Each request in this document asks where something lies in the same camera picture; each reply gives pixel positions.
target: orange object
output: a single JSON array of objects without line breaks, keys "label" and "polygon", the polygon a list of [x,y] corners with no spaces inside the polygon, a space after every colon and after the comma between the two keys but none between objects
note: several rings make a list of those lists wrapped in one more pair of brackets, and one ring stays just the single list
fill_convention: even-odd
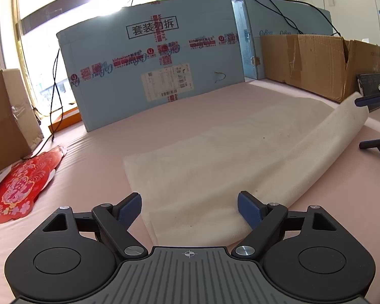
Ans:
[{"label": "orange object", "polygon": [[[52,127],[55,130],[58,124],[60,123],[60,126],[57,131],[62,130],[64,128],[67,128],[73,124],[77,124],[78,122],[82,121],[82,117],[80,116],[80,112],[78,107],[74,107],[67,112],[64,113],[62,122],[61,122],[62,115],[58,116],[54,122],[52,122]],[[51,125],[48,126],[49,131],[52,133],[52,127]]]}]

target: red decorative paper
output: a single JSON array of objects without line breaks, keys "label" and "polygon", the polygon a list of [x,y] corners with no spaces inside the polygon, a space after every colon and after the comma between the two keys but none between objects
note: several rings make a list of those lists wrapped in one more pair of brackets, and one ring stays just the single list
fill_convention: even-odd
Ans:
[{"label": "red decorative paper", "polygon": [[28,215],[65,154],[66,149],[57,146],[12,167],[0,183],[0,223]]}]

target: shipping label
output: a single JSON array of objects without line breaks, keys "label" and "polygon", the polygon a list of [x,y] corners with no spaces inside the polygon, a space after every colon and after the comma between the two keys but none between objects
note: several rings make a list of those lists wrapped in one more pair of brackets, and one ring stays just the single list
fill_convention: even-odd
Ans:
[{"label": "shipping label", "polygon": [[177,100],[177,94],[193,90],[193,80],[189,64],[179,64],[143,73],[141,75],[148,102],[167,98]]}]

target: white towel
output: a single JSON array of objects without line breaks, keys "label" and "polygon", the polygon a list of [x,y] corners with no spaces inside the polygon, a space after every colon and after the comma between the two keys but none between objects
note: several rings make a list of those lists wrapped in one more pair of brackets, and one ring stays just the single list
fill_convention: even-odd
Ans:
[{"label": "white towel", "polygon": [[129,156],[125,170],[143,198],[155,245],[230,245],[250,228],[237,210],[248,191],[264,203],[292,205],[331,166],[368,117],[346,99],[335,110],[290,98],[196,137]]}]

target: open cardboard box flap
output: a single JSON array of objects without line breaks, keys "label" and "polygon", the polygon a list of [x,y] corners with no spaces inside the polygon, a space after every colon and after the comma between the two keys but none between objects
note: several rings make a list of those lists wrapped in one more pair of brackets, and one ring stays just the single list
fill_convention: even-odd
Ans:
[{"label": "open cardboard box flap", "polygon": [[261,37],[266,77],[342,102],[356,76],[380,72],[380,46],[327,35]]}]

